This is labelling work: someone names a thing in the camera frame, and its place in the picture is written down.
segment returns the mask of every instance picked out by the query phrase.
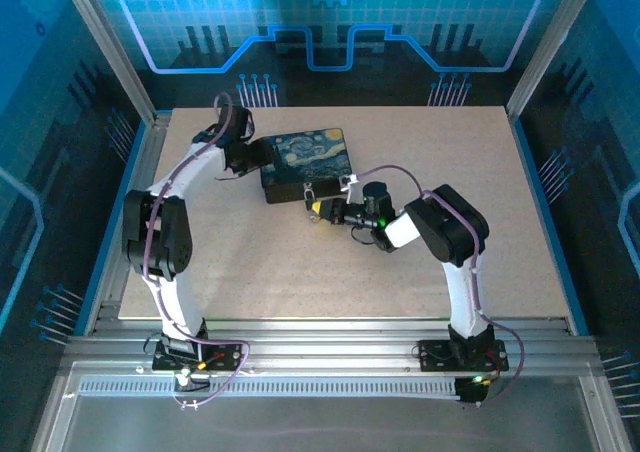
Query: starry night box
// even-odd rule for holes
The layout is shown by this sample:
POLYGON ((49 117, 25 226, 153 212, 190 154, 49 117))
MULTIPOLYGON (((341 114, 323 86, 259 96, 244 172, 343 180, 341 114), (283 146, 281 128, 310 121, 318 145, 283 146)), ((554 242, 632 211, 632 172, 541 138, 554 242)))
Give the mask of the starry night box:
POLYGON ((304 200, 304 184, 317 198, 340 194, 342 175, 351 164, 342 129, 323 129, 267 137, 275 151, 273 164, 260 169, 267 203, 304 200))

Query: starry night painting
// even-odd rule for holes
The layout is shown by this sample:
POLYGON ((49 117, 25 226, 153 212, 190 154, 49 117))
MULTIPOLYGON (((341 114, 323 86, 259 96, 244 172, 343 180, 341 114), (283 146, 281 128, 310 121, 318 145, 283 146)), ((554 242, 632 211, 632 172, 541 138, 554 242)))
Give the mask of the starry night painting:
POLYGON ((339 193, 337 179, 341 175, 351 174, 342 129, 298 132, 268 139, 276 152, 276 158, 273 164, 261 169, 262 187, 267 193, 269 190, 279 189, 286 195, 280 200, 273 196, 274 200, 269 200, 268 197, 269 202, 301 200, 305 182, 313 184, 318 197, 339 193))

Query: glass panel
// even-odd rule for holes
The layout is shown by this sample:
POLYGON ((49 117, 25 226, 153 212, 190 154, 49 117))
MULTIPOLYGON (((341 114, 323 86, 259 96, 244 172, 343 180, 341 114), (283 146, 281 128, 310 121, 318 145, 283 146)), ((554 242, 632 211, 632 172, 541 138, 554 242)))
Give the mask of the glass panel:
POLYGON ((639 23, 640 0, 588 0, 521 117, 589 330, 603 358, 631 352, 612 367, 640 360, 639 23))
POLYGON ((140 119, 70 0, 0 11, 0 450, 28 450, 140 119))
POLYGON ((255 106, 500 105, 560 0, 100 2, 173 108, 220 90, 255 106))

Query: beige work surface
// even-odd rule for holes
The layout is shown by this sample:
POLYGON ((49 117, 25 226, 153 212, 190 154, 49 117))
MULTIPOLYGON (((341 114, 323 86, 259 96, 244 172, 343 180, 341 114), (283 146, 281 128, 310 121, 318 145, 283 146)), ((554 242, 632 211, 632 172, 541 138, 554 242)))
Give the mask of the beige work surface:
MULTIPOLYGON (((485 311, 496 317, 567 316, 564 293, 511 129, 501 107, 261 108, 256 137, 339 127, 355 173, 382 164, 411 170, 423 188, 453 186, 487 219, 485 311)), ((175 109, 156 178, 214 121, 211 109, 175 109)), ((396 210, 417 197, 407 176, 389 187, 396 210)), ((440 263, 421 240, 387 254, 350 228, 312 224, 302 202, 268 205, 254 172, 211 182, 189 210, 189 273, 207 318, 448 317, 440 263)), ((158 317, 131 273, 122 318, 158 317)))

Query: box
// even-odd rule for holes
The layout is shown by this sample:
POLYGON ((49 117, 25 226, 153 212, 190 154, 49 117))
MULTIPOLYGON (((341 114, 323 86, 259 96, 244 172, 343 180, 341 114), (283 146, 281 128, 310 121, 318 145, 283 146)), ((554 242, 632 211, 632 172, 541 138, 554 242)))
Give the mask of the box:
POLYGON ((266 137, 274 148, 273 164, 260 169, 267 203, 304 200, 304 184, 316 198, 339 195, 338 178, 351 174, 342 129, 323 129, 266 137))

